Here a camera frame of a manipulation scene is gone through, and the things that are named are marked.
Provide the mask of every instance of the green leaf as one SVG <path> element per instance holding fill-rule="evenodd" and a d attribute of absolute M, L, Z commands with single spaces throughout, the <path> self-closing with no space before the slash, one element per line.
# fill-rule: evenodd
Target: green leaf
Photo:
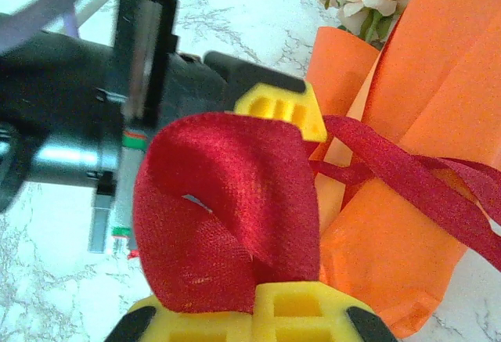
<path fill-rule="evenodd" d="M 326 0 L 326 2 L 323 3 L 323 8 L 329 9 L 329 4 L 330 4 L 330 0 Z"/>
<path fill-rule="evenodd" d="M 374 33 L 376 32 L 377 24 L 382 18 L 383 15 L 381 15 L 381 12 L 379 12 L 377 9 L 373 9 L 373 22 L 370 23 L 370 27 L 366 31 L 365 41 L 367 43 L 370 43 L 372 41 Z"/>
<path fill-rule="evenodd" d="M 379 39 L 383 39 L 388 34 L 390 30 L 391 22 L 393 21 L 393 15 L 383 17 L 379 23 L 377 23 L 376 32 Z"/>
<path fill-rule="evenodd" d="M 381 51 L 384 47 L 383 42 L 381 41 L 372 41 L 370 45 L 373 46 L 377 51 Z"/>
<path fill-rule="evenodd" d="M 373 18 L 374 18 L 374 9 L 371 9 L 369 11 L 369 14 L 367 15 L 366 20 L 362 23 L 362 27 L 360 28 L 359 38 L 365 40 L 367 31 L 370 28 L 370 24 L 373 22 Z"/>

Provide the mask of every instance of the red strap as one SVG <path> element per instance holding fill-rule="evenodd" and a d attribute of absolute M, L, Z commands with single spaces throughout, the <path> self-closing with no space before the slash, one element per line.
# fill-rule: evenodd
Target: red strap
<path fill-rule="evenodd" d="M 467 184 L 486 213 L 501 222 L 501 173 L 465 160 L 411 156 L 372 128 L 347 117 L 327 117 L 329 133 L 365 162 L 348 168 L 312 162 L 314 169 L 341 182 L 356 184 L 372 175 L 501 270 L 501 236 L 474 203 L 434 177 L 429 168 L 449 167 Z"/>
<path fill-rule="evenodd" d="M 313 174 L 291 124 L 227 113 L 170 124 L 139 169 L 133 212 L 146 278 L 173 311 L 251 312 L 259 283 L 318 280 Z"/>

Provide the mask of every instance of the orange paper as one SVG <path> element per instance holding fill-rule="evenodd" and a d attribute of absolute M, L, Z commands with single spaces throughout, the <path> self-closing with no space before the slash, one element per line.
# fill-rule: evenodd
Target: orange paper
<path fill-rule="evenodd" d="M 346 115 L 377 56 L 374 47 L 346 31 L 319 28 L 306 81 L 315 90 L 322 115 Z M 312 160 L 324 158 L 331 141 L 329 137 L 319 145 Z"/>
<path fill-rule="evenodd" d="M 378 60 L 379 56 L 376 58 L 369 74 L 367 74 L 359 93 L 353 100 L 350 110 L 346 113 L 347 117 L 356 119 L 357 121 L 362 119 Z M 346 167 L 350 165 L 352 155 L 353 152 L 344 143 L 337 138 L 333 138 L 330 140 L 328 149 L 323 156 L 323 161 Z M 346 185 L 323 174 L 317 174 L 315 177 L 315 189 L 319 201 L 320 233 L 323 234 L 341 211 Z"/>
<path fill-rule="evenodd" d="M 410 153 L 501 168 L 500 6 L 501 0 L 411 0 L 381 54 L 362 121 Z M 315 50 L 322 51 L 320 42 Z M 311 74 L 310 82 L 328 78 L 334 85 L 341 72 Z M 318 94 L 320 106 L 343 101 L 326 94 Z M 442 301 L 465 250 L 374 179 L 323 234 L 322 281 L 366 302 L 397 337 L 407 337 Z"/>

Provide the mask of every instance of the yellow clip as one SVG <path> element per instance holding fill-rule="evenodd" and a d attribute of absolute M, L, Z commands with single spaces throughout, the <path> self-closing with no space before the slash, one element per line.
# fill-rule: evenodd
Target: yellow clip
<path fill-rule="evenodd" d="M 358 307 L 373 314 L 366 304 L 321 282 L 261 284 L 253 315 L 175 313 L 155 296 L 129 313 L 147 306 L 157 313 L 139 342 L 363 342 L 346 311 Z"/>
<path fill-rule="evenodd" d="M 305 92 L 297 93 L 258 83 L 235 104 L 235 113 L 286 121 L 298 127 L 305 141 L 325 142 L 327 130 L 313 87 L 305 82 Z"/>

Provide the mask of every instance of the marble countertop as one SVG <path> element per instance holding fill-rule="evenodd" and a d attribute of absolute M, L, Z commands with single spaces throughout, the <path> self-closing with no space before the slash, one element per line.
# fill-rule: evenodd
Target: marble countertop
<path fill-rule="evenodd" d="M 315 0 L 179 0 L 179 50 L 213 49 L 305 75 L 316 29 L 337 25 Z M 81 28 L 110 44 L 117 0 Z M 0 214 L 0 341 L 103 341 L 150 294 L 138 260 L 87 253 L 92 190 L 27 183 Z M 501 274 L 469 251 L 445 299 L 408 342 L 501 341 Z"/>

